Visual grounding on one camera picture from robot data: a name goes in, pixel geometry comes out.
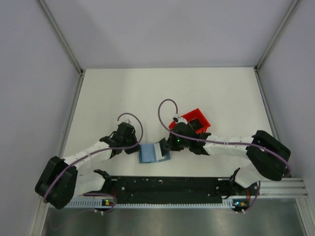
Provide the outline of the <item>black credit card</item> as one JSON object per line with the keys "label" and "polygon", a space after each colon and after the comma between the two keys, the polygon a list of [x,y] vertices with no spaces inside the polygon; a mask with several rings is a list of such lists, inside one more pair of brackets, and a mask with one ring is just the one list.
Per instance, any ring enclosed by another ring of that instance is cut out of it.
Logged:
{"label": "black credit card", "polygon": [[165,138],[162,138],[160,141],[159,141],[159,147],[160,147],[160,150],[161,152],[168,152],[168,149],[166,147],[166,139]]}

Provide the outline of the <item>blue leather card holder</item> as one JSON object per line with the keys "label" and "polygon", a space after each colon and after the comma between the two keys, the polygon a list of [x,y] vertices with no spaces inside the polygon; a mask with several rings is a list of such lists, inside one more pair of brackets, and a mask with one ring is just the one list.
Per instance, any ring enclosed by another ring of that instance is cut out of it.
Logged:
{"label": "blue leather card holder", "polygon": [[141,164],[163,162],[170,159],[170,152],[161,152],[158,142],[141,145],[139,152],[139,163]]}

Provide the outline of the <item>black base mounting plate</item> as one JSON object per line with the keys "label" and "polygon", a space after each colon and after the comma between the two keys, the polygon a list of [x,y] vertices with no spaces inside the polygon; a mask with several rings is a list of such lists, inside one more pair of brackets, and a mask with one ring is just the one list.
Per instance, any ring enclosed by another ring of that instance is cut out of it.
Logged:
{"label": "black base mounting plate", "polygon": [[257,184],[248,188],[232,187],[228,178],[218,177],[111,176],[105,179],[99,192],[111,194],[123,204],[220,203],[227,197],[254,196]]}

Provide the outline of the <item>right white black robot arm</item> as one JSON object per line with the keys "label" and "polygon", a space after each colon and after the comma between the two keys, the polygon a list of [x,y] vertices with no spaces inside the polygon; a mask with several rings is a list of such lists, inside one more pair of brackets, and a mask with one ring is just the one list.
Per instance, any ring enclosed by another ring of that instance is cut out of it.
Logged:
{"label": "right white black robot arm", "polygon": [[263,130],[249,137],[226,137],[198,134],[188,124],[179,122],[170,131],[165,147],[170,151],[187,148],[196,155],[227,155],[249,160],[248,165],[237,168],[230,177],[230,190],[237,195],[264,178],[280,181],[291,171],[288,166],[291,151]]}

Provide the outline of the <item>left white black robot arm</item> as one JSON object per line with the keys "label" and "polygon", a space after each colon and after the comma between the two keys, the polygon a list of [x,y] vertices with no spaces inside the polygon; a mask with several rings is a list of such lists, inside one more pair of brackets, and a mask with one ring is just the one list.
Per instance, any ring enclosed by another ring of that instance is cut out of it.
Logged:
{"label": "left white black robot arm", "polygon": [[99,164],[122,151],[132,154],[139,150],[135,128],[122,122],[116,131],[79,153],[50,158],[35,185],[35,192],[57,209],[64,208],[72,198],[83,195],[116,196],[111,176],[101,170]]}

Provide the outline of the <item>red plastic bin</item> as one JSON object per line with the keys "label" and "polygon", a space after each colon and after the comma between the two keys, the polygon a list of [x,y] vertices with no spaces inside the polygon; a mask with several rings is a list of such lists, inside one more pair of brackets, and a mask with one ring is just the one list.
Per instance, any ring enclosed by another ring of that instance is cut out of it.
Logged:
{"label": "red plastic bin", "polygon": [[207,129],[211,126],[199,108],[196,108],[181,116],[176,114],[176,116],[173,118],[173,121],[169,125],[169,129],[173,129],[178,122],[187,124],[197,134],[206,133]]}

